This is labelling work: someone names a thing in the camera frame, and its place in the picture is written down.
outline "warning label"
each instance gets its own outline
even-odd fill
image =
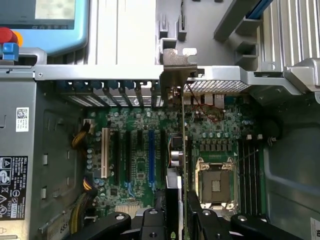
[[[0,221],[24,220],[27,156],[0,156]]]

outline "green circuit board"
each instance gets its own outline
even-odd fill
[[[209,119],[203,114],[203,110],[216,116],[218,120]],[[211,106],[199,109],[186,105],[184,127],[185,134],[192,141],[192,168],[195,168],[198,158],[203,158],[208,163],[225,163],[229,158],[238,159],[238,141],[259,132],[252,112],[252,107],[247,106],[241,97],[227,97],[224,111],[219,113]],[[132,215],[137,209],[153,206],[155,190],[165,188],[168,136],[181,132],[180,113],[169,108],[109,108],[90,110],[87,120],[92,120],[94,126],[87,138],[88,147],[94,154],[87,161],[86,171],[93,175],[95,187],[98,188],[98,196],[94,201],[98,215],[103,217],[114,211]],[[110,129],[107,178],[101,178],[103,128]],[[150,131],[153,132],[151,145]],[[154,179],[150,183],[149,157],[152,146],[155,156],[152,162]],[[130,154],[129,165],[127,154]],[[233,192],[234,188],[240,187],[234,186],[233,175],[231,179],[230,190]],[[261,179],[261,184],[264,185],[264,176]]]

